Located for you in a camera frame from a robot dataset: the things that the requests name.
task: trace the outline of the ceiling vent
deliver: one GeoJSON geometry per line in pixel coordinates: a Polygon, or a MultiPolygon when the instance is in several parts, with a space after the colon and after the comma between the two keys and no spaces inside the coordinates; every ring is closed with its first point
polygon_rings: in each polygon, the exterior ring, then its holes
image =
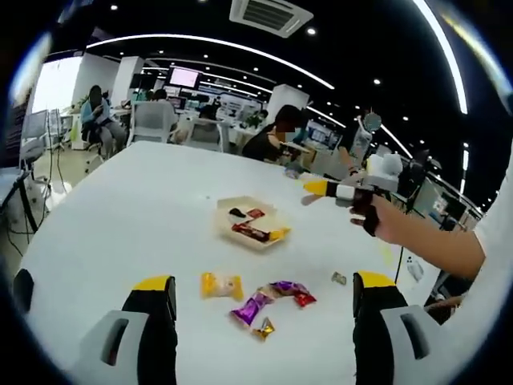
{"type": "Polygon", "coordinates": [[[232,0],[230,20],[288,38],[313,17],[281,0],[232,0]]]}

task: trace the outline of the black ceiling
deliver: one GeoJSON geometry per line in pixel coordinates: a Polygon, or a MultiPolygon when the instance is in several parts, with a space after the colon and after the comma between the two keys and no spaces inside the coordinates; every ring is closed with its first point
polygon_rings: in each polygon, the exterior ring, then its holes
{"type": "MultiPolygon", "coordinates": [[[[462,72],[469,114],[458,106],[449,67],[438,40],[411,0],[359,0],[357,2],[312,2],[289,0],[314,14],[307,26],[317,29],[309,36],[304,28],[284,39],[229,21],[230,0],[145,0],[144,2],[96,1],[81,9],[56,32],[55,50],[83,49],[94,26],[112,37],[134,34],[191,34],[221,39],[255,48],[287,60],[335,86],[335,90],[270,59],[218,44],[177,38],[145,38],[91,48],[96,55],[144,58],[174,58],[205,61],[252,72],[278,83],[301,84],[313,107],[344,124],[354,124],[354,106],[372,107],[383,123],[410,150],[429,148],[442,165],[443,179],[459,187],[463,175],[463,142],[470,144],[470,166],[465,194],[480,205],[495,190],[507,166],[511,147],[511,118],[499,102],[479,62],[465,43],[445,24],[462,72]],[[111,4],[118,6],[111,10],[111,4]],[[374,85],[380,79],[382,84],[374,85]]],[[[513,38],[511,5],[479,0],[456,1],[458,8],[478,27],[507,70],[513,54],[507,42],[513,38]]],[[[158,61],[161,67],[170,62],[158,61]]],[[[205,64],[188,64],[203,69],[205,64]]],[[[243,74],[211,67],[211,72],[242,80],[243,74]]],[[[256,77],[248,82],[273,88],[256,77]]],[[[254,88],[238,86],[246,91],[254,88]]],[[[388,142],[379,132],[378,142],[388,142]]]]}

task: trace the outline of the white sleeve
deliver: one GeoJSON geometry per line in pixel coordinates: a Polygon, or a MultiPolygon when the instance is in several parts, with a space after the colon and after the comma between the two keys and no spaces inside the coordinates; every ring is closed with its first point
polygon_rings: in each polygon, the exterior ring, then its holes
{"type": "Polygon", "coordinates": [[[485,217],[474,229],[474,234],[478,238],[486,258],[509,257],[513,250],[512,160],[513,156],[510,158],[499,195],[485,217]]]}

